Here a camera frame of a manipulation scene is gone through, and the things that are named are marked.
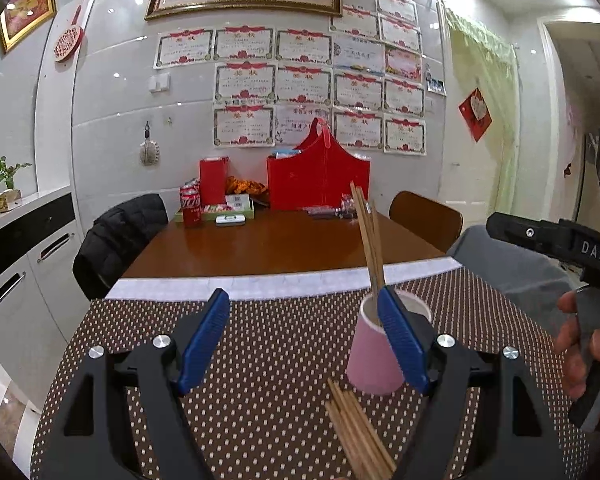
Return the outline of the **right hand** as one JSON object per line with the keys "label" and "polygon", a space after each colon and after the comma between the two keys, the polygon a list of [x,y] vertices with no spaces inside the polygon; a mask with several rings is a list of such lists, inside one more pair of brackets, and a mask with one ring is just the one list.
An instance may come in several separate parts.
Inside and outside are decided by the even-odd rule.
{"label": "right hand", "polygon": [[[581,354],[581,331],[576,317],[576,293],[566,292],[559,298],[557,307],[562,312],[570,314],[570,318],[562,324],[555,339],[554,349],[556,353],[566,355],[562,386],[567,396],[576,400],[585,392],[585,376],[588,372],[588,366]],[[600,362],[600,329],[593,333],[588,350],[593,359]]]}

